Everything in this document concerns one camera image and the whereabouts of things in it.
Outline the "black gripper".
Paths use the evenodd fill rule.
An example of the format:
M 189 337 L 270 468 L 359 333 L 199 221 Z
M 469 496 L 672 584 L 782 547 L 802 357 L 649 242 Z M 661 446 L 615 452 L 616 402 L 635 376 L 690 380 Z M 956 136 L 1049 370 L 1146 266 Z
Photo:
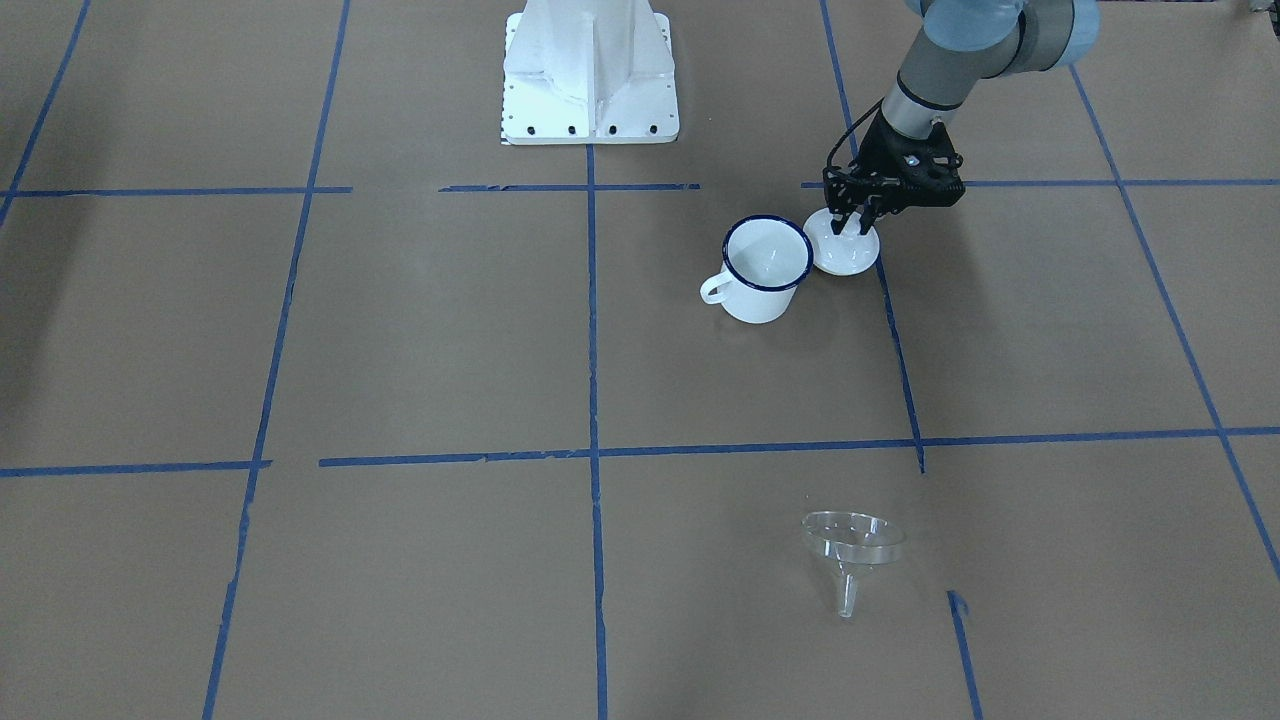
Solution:
M 858 197 L 851 190 L 827 190 L 826 208 L 829 213 L 832 234 L 842 234 L 851 217 L 859 210 L 859 234 L 869 234 L 876 223 L 886 213 L 901 213 L 909 208 L 934 208 L 934 196 L 928 181 L 919 181 L 905 159 L 906 155 L 932 154 L 932 135 L 936 128 L 928 120 L 922 137 L 899 133 L 883 117 L 879 108 L 867 113 L 870 120 L 860 141 L 855 165 L 858 176 L 882 177 L 900 181 L 901 186 L 888 188 L 887 195 L 868 195 L 858 205 Z

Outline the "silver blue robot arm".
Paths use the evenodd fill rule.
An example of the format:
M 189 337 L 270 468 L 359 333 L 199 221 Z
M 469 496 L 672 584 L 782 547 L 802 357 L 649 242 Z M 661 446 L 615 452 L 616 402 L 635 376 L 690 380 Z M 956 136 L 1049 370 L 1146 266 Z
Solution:
M 841 136 L 867 132 L 852 160 L 822 173 L 829 228 L 867 234 L 911 208 L 951 208 L 965 193 L 948 126 L 983 79 L 1079 61 L 1100 35 L 1097 1 L 910 1 L 922 27 L 890 91 Z

